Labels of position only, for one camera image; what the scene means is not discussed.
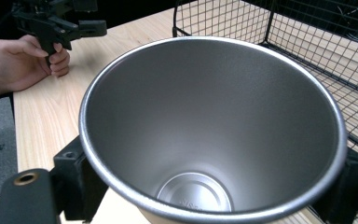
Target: metal wire rack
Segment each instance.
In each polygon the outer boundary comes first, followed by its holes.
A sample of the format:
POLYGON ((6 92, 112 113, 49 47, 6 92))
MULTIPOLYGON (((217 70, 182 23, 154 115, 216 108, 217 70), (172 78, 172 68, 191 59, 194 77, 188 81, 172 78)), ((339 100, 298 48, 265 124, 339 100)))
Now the metal wire rack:
POLYGON ((358 0, 178 0, 172 31, 255 43, 301 64, 337 100, 358 152, 358 0))

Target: dark background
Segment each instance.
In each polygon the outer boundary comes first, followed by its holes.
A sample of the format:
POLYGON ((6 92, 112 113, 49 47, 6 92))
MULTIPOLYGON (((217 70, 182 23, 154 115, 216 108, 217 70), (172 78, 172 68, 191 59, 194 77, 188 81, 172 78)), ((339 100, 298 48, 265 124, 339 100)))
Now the dark background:
MULTIPOLYGON (((15 39, 24 35, 17 30, 11 16, 3 20, 5 15, 10 12, 13 2, 16 1, 0 0, 0 39, 15 39)), ((74 23, 77 23, 78 20, 105 20, 108 28, 110 28, 172 8, 175 6, 175 2, 176 0, 98 0, 97 12, 71 11, 66 13, 66 19, 74 23)))

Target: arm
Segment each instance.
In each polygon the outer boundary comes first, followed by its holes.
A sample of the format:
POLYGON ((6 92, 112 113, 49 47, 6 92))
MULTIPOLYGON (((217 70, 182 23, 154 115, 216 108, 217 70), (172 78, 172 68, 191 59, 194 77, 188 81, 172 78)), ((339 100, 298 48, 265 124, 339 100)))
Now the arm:
POLYGON ((69 53, 61 44, 54 44, 57 51, 49 57, 40 48, 36 38, 25 35, 19 40, 0 40, 0 94, 22 91, 48 75, 60 77, 69 72, 69 53))

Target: wire mesh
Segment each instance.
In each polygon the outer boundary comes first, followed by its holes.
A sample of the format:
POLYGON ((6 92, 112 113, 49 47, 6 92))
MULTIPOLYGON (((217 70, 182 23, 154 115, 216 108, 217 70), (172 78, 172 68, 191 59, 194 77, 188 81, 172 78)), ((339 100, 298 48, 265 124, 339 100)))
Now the wire mesh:
POLYGON ((179 0, 173 35, 239 39, 296 61, 332 93, 358 152, 358 0, 179 0))

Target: table surface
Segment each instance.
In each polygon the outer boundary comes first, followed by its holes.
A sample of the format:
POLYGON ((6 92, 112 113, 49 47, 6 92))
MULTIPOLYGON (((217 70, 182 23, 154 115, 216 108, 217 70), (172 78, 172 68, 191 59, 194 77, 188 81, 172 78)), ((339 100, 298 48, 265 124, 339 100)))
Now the table surface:
MULTIPOLYGON (((68 75, 47 77, 25 91, 14 93, 19 171, 52 169, 52 158, 78 136, 79 108, 91 81, 125 52, 172 37, 172 18, 173 9, 170 9, 111 28, 103 37, 73 41, 68 75)), ((292 219, 287 223, 315 222, 307 209, 287 219, 292 219)), ((92 223, 107 220, 109 223, 149 223, 136 206, 111 189, 92 223)))

